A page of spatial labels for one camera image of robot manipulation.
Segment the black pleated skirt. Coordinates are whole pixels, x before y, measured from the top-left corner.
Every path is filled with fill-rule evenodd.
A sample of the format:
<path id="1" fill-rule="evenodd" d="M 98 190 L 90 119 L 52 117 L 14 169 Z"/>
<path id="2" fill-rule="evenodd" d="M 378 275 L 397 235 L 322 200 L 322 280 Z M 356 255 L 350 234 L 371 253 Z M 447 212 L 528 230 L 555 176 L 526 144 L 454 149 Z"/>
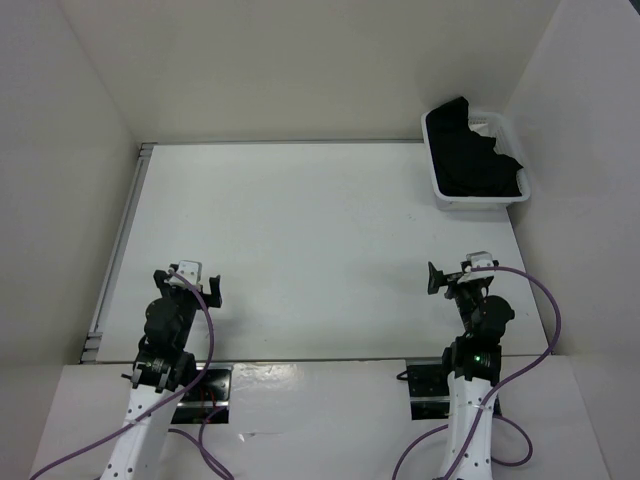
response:
<path id="1" fill-rule="evenodd" d="M 516 197 L 523 166 L 470 129 L 469 102 L 457 97 L 427 114 L 425 126 L 440 191 L 457 197 Z"/>

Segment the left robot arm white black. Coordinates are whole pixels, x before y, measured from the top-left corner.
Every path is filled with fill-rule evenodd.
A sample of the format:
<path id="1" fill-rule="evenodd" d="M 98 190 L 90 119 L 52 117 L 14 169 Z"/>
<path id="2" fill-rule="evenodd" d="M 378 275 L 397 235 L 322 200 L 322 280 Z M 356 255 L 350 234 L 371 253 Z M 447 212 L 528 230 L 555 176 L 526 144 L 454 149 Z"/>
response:
<path id="1" fill-rule="evenodd" d="M 202 264 L 187 260 L 154 272 L 160 297 L 145 310 L 124 432 L 117 436 L 103 479 L 154 479 L 176 407 L 198 390 L 202 374 L 186 343 L 196 313 L 222 306 L 220 278 L 211 277 L 205 293 L 201 275 Z"/>

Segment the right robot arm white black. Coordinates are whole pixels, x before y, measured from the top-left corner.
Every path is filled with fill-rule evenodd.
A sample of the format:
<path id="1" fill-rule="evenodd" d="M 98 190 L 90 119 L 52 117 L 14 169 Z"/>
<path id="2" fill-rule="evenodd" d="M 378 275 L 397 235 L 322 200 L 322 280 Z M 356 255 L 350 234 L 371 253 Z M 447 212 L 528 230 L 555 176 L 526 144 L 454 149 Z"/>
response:
<path id="1" fill-rule="evenodd" d="M 427 293 L 445 290 L 455 302 L 464 333 L 442 355 L 438 381 L 449 392 L 446 454 L 440 479 L 490 479 L 491 432 L 495 397 L 500 381 L 501 339 L 515 312 L 503 298 L 489 293 L 498 262 L 488 252 L 466 256 L 461 270 L 445 274 L 428 264 Z"/>

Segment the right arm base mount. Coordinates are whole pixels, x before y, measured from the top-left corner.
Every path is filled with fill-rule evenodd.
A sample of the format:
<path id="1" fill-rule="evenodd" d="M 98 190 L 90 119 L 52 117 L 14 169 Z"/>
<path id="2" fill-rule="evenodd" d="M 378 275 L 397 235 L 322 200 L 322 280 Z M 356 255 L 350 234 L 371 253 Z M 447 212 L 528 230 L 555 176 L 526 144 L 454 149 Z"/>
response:
<path id="1" fill-rule="evenodd" d="M 500 381 L 500 361 L 472 355 L 461 364 L 451 359 L 407 360 L 396 379 L 407 383 L 413 420 L 445 419 L 471 424 L 479 411 L 492 412 Z"/>

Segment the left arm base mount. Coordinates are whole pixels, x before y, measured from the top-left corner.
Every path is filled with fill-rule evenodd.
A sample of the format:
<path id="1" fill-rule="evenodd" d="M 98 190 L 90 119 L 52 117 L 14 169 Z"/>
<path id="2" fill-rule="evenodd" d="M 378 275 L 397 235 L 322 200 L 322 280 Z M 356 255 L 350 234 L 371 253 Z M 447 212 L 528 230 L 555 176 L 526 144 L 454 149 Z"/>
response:
<path id="1" fill-rule="evenodd" d="M 172 425 L 227 424 L 233 366 L 213 363 L 206 373 L 178 403 Z"/>

